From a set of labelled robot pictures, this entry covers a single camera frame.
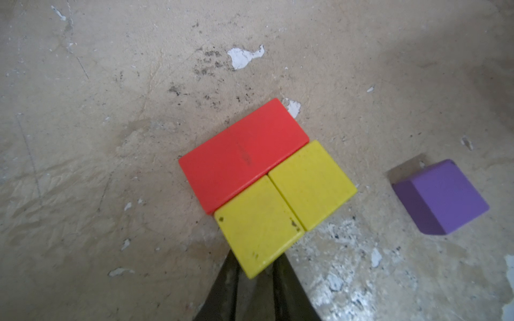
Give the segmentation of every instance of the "yellow block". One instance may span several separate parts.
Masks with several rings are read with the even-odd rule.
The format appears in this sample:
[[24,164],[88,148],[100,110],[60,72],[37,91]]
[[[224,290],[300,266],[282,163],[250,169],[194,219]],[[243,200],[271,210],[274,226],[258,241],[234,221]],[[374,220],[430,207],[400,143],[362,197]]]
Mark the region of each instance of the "yellow block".
[[318,141],[305,145],[268,173],[306,231],[357,193]]
[[250,279],[305,233],[268,176],[220,207],[214,217]]

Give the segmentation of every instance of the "red rectangular block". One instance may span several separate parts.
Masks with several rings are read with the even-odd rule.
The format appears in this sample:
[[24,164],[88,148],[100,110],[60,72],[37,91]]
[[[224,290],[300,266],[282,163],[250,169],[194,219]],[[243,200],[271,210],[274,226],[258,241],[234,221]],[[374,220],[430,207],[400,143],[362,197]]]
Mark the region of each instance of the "red rectangular block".
[[178,163],[205,212],[212,214],[308,142],[275,98]]

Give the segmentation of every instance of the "purple cube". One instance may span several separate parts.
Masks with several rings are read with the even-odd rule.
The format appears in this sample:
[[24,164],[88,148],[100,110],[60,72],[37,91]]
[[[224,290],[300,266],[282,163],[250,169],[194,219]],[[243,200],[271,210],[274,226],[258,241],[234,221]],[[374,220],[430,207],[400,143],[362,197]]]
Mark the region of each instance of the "purple cube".
[[451,159],[393,184],[393,189],[425,234],[449,234],[489,210],[489,205]]

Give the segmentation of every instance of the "worn floor surface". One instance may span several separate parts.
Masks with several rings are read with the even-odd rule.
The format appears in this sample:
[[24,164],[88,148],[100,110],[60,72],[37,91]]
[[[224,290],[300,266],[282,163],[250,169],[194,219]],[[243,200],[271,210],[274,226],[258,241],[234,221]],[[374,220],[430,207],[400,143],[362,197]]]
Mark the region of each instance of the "worn floor surface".
[[[191,320],[228,246],[177,159],[274,97],[302,104],[359,184],[287,251],[324,320],[501,319],[511,0],[3,0],[0,15],[2,319]],[[232,69],[229,49],[261,44]],[[421,234],[389,183],[415,157],[453,159],[491,210]],[[242,277],[239,319],[272,319],[270,280]]]

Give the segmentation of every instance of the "toy block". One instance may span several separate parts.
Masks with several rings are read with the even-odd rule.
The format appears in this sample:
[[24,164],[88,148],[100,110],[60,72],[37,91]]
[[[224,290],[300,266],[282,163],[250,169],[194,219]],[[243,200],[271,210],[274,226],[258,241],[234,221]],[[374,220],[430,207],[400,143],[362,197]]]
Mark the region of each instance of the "toy block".
[[305,233],[268,176],[214,213],[248,278],[253,278]]
[[308,142],[275,98],[178,162],[203,209],[212,214]]
[[393,184],[393,190],[424,234],[449,234],[489,210],[450,159]]
[[318,141],[272,169],[268,176],[306,231],[312,230],[357,193]]

